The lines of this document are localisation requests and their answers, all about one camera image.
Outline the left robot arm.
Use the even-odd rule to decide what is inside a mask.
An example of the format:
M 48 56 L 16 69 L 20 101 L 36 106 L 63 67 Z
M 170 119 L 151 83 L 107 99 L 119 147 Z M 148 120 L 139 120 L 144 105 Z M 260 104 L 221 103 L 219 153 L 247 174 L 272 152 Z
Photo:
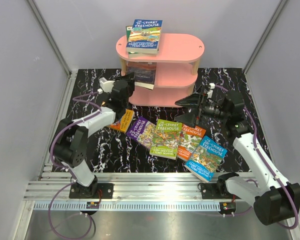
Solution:
M 98 179 L 86 162 L 88 139 L 100 129 L 119 121 L 129 105 L 135 90 L 135 74 L 107 80 L 99 79 L 100 88 L 94 92 L 96 111 L 85 117 L 62 119 L 55 131 L 49 148 L 49 158 L 58 168 L 72 176 L 73 190 L 83 198 L 91 199 L 102 192 Z

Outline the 130-storey treehouse orange book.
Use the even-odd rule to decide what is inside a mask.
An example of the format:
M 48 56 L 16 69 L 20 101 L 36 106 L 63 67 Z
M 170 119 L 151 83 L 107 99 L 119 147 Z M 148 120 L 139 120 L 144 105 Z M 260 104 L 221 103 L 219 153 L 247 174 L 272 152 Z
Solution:
M 125 114 L 115 123 L 108 125 L 107 127 L 113 130 L 117 130 L 122 133 L 126 133 L 130 127 L 130 124 L 134 118 L 135 112 L 127 109 Z

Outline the dark brown paperback book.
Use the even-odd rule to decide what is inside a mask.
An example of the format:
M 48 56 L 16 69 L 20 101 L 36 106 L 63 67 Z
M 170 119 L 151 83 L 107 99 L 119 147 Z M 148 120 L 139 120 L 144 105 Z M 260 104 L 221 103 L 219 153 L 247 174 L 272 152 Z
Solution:
M 153 90 L 155 86 L 157 64 L 155 62 L 132 62 L 127 64 L 126 74 L 134 73 L 134 84 Z

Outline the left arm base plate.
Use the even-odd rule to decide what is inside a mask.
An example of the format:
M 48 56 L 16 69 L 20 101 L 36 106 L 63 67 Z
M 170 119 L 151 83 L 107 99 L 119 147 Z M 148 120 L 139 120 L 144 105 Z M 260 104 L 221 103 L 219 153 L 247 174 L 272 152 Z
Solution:
M 89 187 L 82 186 L 78 183 L 70 187 L 70 199 L 101 199 L 110 200 L 113 198 L 114 193 L 113 183 L 93 183 Z

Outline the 91-storey treehouse blue book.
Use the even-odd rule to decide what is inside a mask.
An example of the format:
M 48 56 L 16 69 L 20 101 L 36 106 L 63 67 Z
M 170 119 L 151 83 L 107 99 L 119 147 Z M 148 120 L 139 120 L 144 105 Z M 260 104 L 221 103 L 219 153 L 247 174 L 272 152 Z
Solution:
M 135 19 L 126 43 L 127 52 L 157 54 L 162 33 L 162 20 Z

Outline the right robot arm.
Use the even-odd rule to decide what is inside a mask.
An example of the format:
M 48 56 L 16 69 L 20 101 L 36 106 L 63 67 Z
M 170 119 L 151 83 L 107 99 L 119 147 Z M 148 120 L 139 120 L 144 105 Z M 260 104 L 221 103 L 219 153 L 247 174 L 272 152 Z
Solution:
M 176 116 L 177 122 L 189 127 L 201 126 L 205 117 L 221 120 L 223 135 L 239 152 L 258 182 L 255 186 L 235 172 L 218 176 L 216 192 L 227 199 L 237 196 L 248 203 L 259 221 L 268 226 L 294 218 L 293 230 L 299 224 L 300 185 L 290 181 L 276 168 L 257 139 L 257 127 L 249 125 L 251 114 L 245 107 L 243 96 L 235 90 L 227 90 L 221 103 L 211 100 L 217 85 L 200 87 L 198 91 L 175 102 L 191 111 Z

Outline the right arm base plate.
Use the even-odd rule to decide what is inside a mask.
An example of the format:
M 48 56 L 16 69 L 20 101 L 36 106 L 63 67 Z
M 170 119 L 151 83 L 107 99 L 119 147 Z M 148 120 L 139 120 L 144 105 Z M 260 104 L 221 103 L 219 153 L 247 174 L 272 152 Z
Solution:
M 235 200 L 237 197 L 229 193 L 223 183 L 204 183 L 200 182 L 197 188 L 203 200 L 224 199 Z

